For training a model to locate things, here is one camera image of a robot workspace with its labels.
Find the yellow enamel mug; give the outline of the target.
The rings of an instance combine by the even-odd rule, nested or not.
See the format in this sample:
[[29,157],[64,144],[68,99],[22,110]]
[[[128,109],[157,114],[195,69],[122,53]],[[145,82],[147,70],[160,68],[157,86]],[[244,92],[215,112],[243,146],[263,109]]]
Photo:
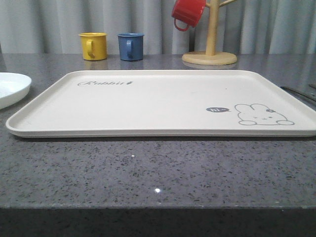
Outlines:
[[82,56],[84,60],[98,61],[107,59],[106,33],[80,33]]

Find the blue enamel mug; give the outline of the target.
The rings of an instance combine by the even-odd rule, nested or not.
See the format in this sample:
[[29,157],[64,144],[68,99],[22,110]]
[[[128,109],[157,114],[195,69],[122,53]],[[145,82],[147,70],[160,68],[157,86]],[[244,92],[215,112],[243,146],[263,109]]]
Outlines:
[[120,59],[123,61],[139,61],[143,59],[143,33],[118,34]]

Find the stainless steel fork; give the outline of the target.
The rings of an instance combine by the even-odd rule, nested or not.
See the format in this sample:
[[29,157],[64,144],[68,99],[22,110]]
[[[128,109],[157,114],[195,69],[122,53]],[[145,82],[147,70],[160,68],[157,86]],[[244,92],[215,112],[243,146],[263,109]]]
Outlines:
[[316,101],[316,97],[315,97],[315,96],[308,95],[308,94],[306,94],[306,93],[304,93],[304,92],[301,92],[301,91],[298,91],[298,90],[296,90],[296,89],[294,89],[294,88],[287,87],[287,86],[281,86],[280,88],[283,89],[283,90],[285,90],[285,91],[289,91],[289,92],[295,93],[295,94],[297,94],[297,95],[303,97],[304,99],[308,99],[308,100],[311,100],[311,101],[313,101],[313,102]]

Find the red enamel mug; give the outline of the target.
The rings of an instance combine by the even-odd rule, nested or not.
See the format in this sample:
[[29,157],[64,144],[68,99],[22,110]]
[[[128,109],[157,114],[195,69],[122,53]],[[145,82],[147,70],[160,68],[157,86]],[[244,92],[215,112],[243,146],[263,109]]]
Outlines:
[[[171,16],[174,18],[174,26],[179,31],[186,31],[189,27],[195,27],[206,7],[205,0],[177,0]],[[185,28],[177,25],[177,20],[186,24]]]

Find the wooden mug tree stand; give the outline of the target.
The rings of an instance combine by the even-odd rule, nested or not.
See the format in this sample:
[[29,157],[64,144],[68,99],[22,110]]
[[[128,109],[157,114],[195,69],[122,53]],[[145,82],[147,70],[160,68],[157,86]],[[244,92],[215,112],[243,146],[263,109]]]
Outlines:
[[237,62],[236,55],[228,52],[216,51],[219,8],[232,2],[234,1],[225,0],[220,3],[219,0],[211,0],[209,3],[206,3],[206,7],[209,8],[206,50],[185,53],[182,56],[183,61],[199,65],[229,65]]

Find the cream rabbit serving tray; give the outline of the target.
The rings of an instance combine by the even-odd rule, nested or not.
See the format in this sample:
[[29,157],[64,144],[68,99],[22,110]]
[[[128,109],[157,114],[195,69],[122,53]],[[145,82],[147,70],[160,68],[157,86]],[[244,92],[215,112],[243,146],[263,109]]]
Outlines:
[[12,115],[6,127],[25,138],[310,137],[316,113],[250,71],[77,71]]

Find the white round plate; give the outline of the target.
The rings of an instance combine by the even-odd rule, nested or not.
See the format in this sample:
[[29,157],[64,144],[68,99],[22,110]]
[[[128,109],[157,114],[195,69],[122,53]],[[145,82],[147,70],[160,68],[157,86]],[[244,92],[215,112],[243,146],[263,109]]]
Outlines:
[[0,108],[4,109],[23,99],[30,90],[32,79],[17,73],[0,73]]

